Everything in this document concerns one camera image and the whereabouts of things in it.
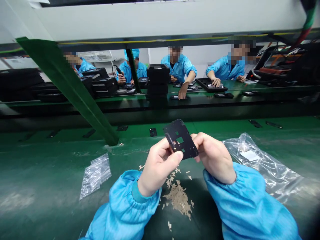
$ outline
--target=yellow cable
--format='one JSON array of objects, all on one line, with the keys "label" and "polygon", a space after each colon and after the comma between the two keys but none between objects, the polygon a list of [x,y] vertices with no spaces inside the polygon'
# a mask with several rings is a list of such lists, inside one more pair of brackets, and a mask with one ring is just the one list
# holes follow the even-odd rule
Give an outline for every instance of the yellow cable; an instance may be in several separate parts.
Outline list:
[{"label": "yellow cable", "polygon": [[[274,35],[288,35],[296,34],[299,32],[286,32],[286,33],[274,33]],[[235,37],[265,37],[268,34],[258,34],[258,35],[238,35]],[[213,40],[213,39],[223,39],[229,36],[223,37],[209,37],[209,38],[178,38],[178,39],[157,39],[157,40],[138,40],[138,41],[119,41],[119,42],[60,42],[59,44],[71,45],[71,44],[117,44],[117,43],[151,43],[151,42],[176,42],[176,41],[189,41],[189,40]]]}]

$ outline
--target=green support beam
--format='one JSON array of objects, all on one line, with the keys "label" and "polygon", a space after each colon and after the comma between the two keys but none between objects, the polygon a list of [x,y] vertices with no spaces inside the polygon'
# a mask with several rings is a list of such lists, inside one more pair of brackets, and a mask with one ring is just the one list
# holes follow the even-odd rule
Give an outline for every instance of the green support beam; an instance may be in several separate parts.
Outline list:
[{"label": "green support beam", "polygon": [[70,67],[56,42],[26,37],[17,38],[16,41],[106,143],[110,146],[117,145],[117,132]]}]

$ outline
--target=person's right hand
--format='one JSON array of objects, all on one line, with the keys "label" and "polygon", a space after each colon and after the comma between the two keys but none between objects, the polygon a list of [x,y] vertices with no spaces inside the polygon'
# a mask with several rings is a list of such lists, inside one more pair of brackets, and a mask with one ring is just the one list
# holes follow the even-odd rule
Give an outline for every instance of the person's right hand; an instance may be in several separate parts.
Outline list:
[{"label": "person's right hand", "polygon": [[212,86],[215,86],[217,88],[220,87],[220,83],[221,83],[220,78],[213,77],[211,78],[211,81],[212,81]]},{"label": "person's right hand", "polygon": [[196,162],[202,161],[211,176],[221,183],[234,183],[237,176],[232,158],[224,144],[202,132],[191,134],[191,137],[199,151],[199,155],[195,157]]},{"label": "person's right hand", "polygon": [[170,79],[171,82],[175,82],[177,80],[178,80],[177,78],[175,78],[174,76],[171,75],[171,79]]},{"label": "person's right hand", "polygon": [[118,80],[118,84],[119,85],[123,85],[126,83],[126,78],[124,77],[124,73],[122,72],[118,74],[119,80]]}]

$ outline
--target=white label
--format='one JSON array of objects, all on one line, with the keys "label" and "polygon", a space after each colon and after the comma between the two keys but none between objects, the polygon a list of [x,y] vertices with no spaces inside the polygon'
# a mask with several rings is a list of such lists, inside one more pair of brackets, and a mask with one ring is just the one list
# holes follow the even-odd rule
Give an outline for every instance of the white label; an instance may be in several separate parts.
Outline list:
[{"label": "white label", "polygon": [[250,162],[260,159],[260,157],[251,150],[248,152],[240,153],[240,154],[246,159],[248,159]]}]

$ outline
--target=person's left hand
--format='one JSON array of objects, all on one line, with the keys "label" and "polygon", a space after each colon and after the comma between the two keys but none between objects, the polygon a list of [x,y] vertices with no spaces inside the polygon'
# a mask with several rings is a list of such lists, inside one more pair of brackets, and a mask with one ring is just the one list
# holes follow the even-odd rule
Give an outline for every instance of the person's left hand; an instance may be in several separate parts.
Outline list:
[{"label": "person's left hand", "polygon": [[179,90],[179,94],[178,94],[178,99],[182,100],[186,98],[187,95],[187,90],[188,90],[188,85],[187,84],[183,84]]},{"label": "person's left hand", "polygon": [[166,138],[150,148],[146,164],[138,180],[138,189],[145,197],[152,196],[175,170],[183,158],[183,152],[172,152]]},{"label": "person's left hand", "polygon": [[245,82],[245,81],[246,81],[246,77],[245,77],[245,76],[238,76],[238,77],[237,77],[237,81],[239,81],[239,82]]}]

